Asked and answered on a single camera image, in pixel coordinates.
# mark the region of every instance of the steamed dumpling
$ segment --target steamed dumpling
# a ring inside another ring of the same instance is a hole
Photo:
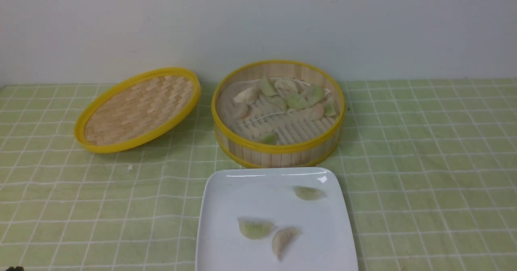
[[[325,114],[325,107],[323,107],[323,104],[318,103],[307,111],[307,119],[321,120],[321,118],[323,118],[323,114]]]
[[[271,84],[271,81],[268,77],[264,76],[258,81],[258,88],[262,91],[262,94],[265,96],[275,96],[277,95],[277,91],[275,87]]]
[[[245,104],[244,102],[240,102],[237,104],[233,118],[235,118],[237,120],[246,118],[246,116],[248,116],[248,111],[249,111],[248,105]]]
[[[309,107],[308,102],[297,93],[289,94],[286,98],[286,104],[292,109],[306,109]]]
[[[325,90],[323,90],[323,87],[321,86],[312,84],[308,87],[305,87],[301,95],[303,98],[307,99],[309,107],[312,107],[314,104],[323,100],[325,97]]]
[[[297,227],[287,227],[277,231],[273,237],[273,254],[279,262],[282,260],[289,244],[300,234],[301,231]]]
[[[286,101],[281,98],[280,96],[275,96],[271,99],[271,103],[274,104],[276,107],[281,109],[282,111],[288,110],[288,105],[286,104]]]
[[[257,100],[258,89],[255,86],[246,88],[245,90],[239,92],[234,98],[233,101],[235,103],[245,103],[247,105],[253,104]]]
[[[282,89],[289,92],[298,93],[298,87],[296,83],[291,78],[279,78],[275,81],[275,88]]]
[[[296,196],[303,200],[317,200],[323,196],[323,192],[318,188],[295,186]]]
[[[261,134],[258,137],[257,142],[259,142],[260,144],[274,145],[277,143],[277,140],[278,140],[277,133],[268,132],[268,133]]]
[[[252,220],[252,219],[238,219],[240,233],[251,240],[263,239],[271,233],[273,223],[263,220]]]

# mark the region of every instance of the green checkered tablecloth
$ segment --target green checkered tablecloth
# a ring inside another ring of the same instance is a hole
[[[513,271],[517,80],[341,83],[338,177],[361,270]],[[74,122],[107,85],[0,90],[0,268],[193,271],[216,145],[213,84],[166,135],[93,155]]]

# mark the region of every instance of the white dumpling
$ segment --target white dumpling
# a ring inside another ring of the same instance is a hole
[[[253,104],[257,100],[258,89],[255,86],[246,88],[245,90],[239,92],[234,98],[233,101],[236,103],[245,103],[247,105]]]
[[[317,200],[323,196],[323,192],[318,188],[295,186],[296,196],[303,200]]]
[[[300,234],[301,231],[297,227],[287,227],[277,231],[273,237],[272,249],[279,262],[282,261],[289,244]]]
[[[275,226],[269,221],[246,218],[239,218],[238,222],[240,233],[251,240],[263,239],[269,236]]]
[[[321,118],[323,118],[324,113],[325,113],[325,107],[323,107],[323,104],[318,103],[307,111],[307,119],[308,120],[321,120]]]
[[[277,81],[275,81],[275,88],[277,90],[281,89],[288,92],[298,93],[298,87],[291,78],[279,78]]]
[[[242,118],[246,118],[248,116],[249,107],[244,102],[240,102],[237,104],[237,107],[235,108],[235,113],[233,115],[233,118],[236,120],[240,120]]]

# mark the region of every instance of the green dumpling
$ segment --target green dumpling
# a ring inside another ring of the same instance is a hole
[[[323,196],[323,192],[318,188],[295,186],[296,196],[303,200],[317,200]]]
[[[262,220],[240,218],[238,221],[240,233],[251,240],[266,238],[275,226],[273,223]]]

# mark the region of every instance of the woven bamboo lid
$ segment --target woven bamboo lid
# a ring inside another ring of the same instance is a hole
[[[99,96],[76,123],[76,139],[95,153],[112,153],[147,143],[181,122],[199,100],[196,75],[163,68],[116,85]]]

